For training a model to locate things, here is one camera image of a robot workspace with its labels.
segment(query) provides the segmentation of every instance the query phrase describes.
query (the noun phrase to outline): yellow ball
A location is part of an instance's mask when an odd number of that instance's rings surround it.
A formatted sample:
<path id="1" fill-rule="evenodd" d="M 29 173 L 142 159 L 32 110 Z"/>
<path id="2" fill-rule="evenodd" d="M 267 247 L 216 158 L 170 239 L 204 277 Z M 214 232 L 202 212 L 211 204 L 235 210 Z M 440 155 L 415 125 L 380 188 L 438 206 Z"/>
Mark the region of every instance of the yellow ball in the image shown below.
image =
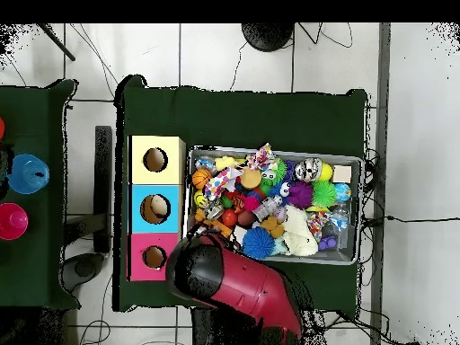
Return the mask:
<path id="1" fill-rule="evenodd" d="M 318 179 L 319 181 L 329 181 L 332 177 L 332 167 L 327 163 L 323 163 L 323 168 L 321 170 L 321 176 Z"/>
<path id="2" fill-rule="evenodd" d="M 203 190 L 197 190 L 193 195 L 193 201 L 197 204 L 197 207 L 203 208 L 207 203 L 208 199 L 204 196 Z"/>

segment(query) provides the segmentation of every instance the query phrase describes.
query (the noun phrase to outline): wooden block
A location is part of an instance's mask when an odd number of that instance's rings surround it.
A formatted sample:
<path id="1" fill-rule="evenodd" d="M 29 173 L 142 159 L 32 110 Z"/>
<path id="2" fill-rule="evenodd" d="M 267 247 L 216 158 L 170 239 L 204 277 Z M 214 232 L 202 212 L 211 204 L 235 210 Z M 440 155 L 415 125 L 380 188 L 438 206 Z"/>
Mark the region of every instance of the wooden block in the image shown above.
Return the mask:
<path id="1" fill-rule="evenodd" d="M 184 183 L 185 143 L 179 137 L 131 136 L 133 184 Z"/>
<path id="2" fill-rule="evenodd" d="M 181 233 L 183 185 L 131 186 L 131 233 Z"/>
<path id="3" fill-rule="evenodd" d="M 180 240 L 177 233 L 133 234 L 128 260 L 131 263 L 129 281 L 165 281 L 165 261 L 160 268 L 149 267 L 155 260 L 155 252 L 160 252 L 167 259 Z"/>
<path id="4" fill-rule="evenodd" d="M 351 167 L 344 165 L 334 165 L 332 182 L 351 182 Z"/>

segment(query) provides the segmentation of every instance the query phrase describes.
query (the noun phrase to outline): orange ball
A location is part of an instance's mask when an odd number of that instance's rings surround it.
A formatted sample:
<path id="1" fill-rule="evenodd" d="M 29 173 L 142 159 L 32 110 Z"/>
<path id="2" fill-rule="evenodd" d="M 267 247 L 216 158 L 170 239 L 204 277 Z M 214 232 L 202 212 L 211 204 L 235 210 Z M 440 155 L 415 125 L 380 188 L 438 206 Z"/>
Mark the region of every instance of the orange ball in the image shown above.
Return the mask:
<path id="1" fill-rule="evenodd" d="M 227 209 L 224 214 L 222 215 L 222 222 L 227 227 L 232 227 L 238 221 L 238 216 L 234 212 L 233 209 Z"/>
<path id="2" fill-rule="evenodd" d="M 209 180 L 211 180 L 211 172 L 204 168 L 198 169 L 191 176 L 191 182 L 199 190 L 202 190 Z"/>

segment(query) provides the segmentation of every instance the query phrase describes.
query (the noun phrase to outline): yellow box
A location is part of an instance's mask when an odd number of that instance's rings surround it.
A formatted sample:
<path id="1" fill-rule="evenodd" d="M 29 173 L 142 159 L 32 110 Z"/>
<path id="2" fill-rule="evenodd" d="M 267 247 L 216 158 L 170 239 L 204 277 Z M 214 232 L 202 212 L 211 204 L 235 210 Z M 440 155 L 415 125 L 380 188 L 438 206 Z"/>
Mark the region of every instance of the yellow box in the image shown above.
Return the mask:
<path id="1" fill-rule="evenodd" d="M 131 136 L 133 184 L 184 182 L 185 143 L 179 137 Z"/>

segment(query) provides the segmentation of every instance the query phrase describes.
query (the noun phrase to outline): red cup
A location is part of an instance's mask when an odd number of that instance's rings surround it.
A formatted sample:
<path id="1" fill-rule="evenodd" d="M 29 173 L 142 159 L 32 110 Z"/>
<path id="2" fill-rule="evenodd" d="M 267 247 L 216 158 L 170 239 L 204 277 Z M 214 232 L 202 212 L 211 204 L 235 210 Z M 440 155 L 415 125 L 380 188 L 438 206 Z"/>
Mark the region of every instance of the red cup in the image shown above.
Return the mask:
<path id="1" fill-rule="evenodd" d="M 19 205 L 12 202 L 0 204 L 0 239 L 11 241 L 27 230 L 29 218 Z"/>

